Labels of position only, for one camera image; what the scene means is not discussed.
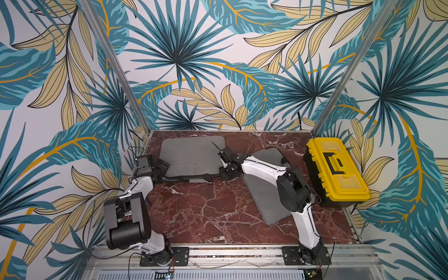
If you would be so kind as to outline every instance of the red marble surface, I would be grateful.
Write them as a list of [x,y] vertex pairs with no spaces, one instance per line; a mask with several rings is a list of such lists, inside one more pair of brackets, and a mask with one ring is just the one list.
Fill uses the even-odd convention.
[[[168,138],[220,135],[236,153],[253,153],[276,147],[291,164],[300,167],[311,185],[303,161],[310,133],[271,132],[184,132],[155,131],[148,154],[159,158],[162,141]],[[297,243],[292,216],[266,225],[241,178],[213,183],[167,182],[148,195],[148,212],[153,230],[165,234],[171,243]],[[355,243],[341,209],[313,206],[314,222],[323,237],[336,243]]]

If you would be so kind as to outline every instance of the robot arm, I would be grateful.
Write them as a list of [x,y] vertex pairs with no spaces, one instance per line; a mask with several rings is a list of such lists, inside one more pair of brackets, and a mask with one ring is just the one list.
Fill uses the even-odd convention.
[[282,205],[291,211],[294,218],[304,263],[313,264],[327,258],[327,249],[316,231],[311,213],[311,192],[300,169],[290,166],[286,159],[283,161],[289,167],[270,164],[250,154],[237,155],[228,147],[221,150],[219,156],[224,163],[220,168],[223,180],[236,178],[241,173],[250,174],[277,187]]
[[[109,249],[137,248],[147,257],[154,258],[158,265],[171,261],[172,251],[168,239],[151,229],[145,205],[146,196],[168,166],[160,160],[154,165],[150,155],[139,157],[138,169],[129,187],[121,196],[104,202],[104,229]],[[132,215],[132,219],[125,220],[129,215]]]

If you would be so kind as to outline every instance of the vent grille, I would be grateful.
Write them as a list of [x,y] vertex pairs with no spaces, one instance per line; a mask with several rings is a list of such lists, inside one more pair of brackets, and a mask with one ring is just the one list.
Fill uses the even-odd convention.
[[[155,271],[132,270],[131,280],[153,280]],[[103,270],[98,280],[127,280],[127,270]],[[304,280],[303,270],[289,269],[202,269],[176,270],[175,280]]]

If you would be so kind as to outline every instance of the wall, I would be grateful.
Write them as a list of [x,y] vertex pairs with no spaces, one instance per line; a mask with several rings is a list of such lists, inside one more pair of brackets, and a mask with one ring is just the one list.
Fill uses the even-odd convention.
[[[127,22],[121,1],[94,2]],[[0,279],[78,279],[82,229],[103,240],[97,206],[128,186],[142,128],[76,1],[0,9]]]
[[310,129],[382,2],[135,0],[118,58],[152,129]]
[[448,2],[411,2],[399,32],[382,49],[370,48],[375,57],[355,71],[320,135],[348,137],[372,196],[353,219],[388,278],[444,280]]

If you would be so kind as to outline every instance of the toolbox handle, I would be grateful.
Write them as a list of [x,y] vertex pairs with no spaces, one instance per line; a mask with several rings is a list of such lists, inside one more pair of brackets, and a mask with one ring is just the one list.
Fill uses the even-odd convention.
[[330,157],[331,157],[332,155],[334,155],[334,154],[335,154],[335,153],[332,153],[332,152],[324,152],[324,153],[323,153],[323,156],[325,157],[325,160],[327,161],[328,167],[330,168],[330,171],[332,172],[332,175],[336,175],[336,174],[345,174],[344,171],[336,171],[336,170],[333,168],[333,165],[332,165],[332,163],[331,163],[331,161],[330,161]]

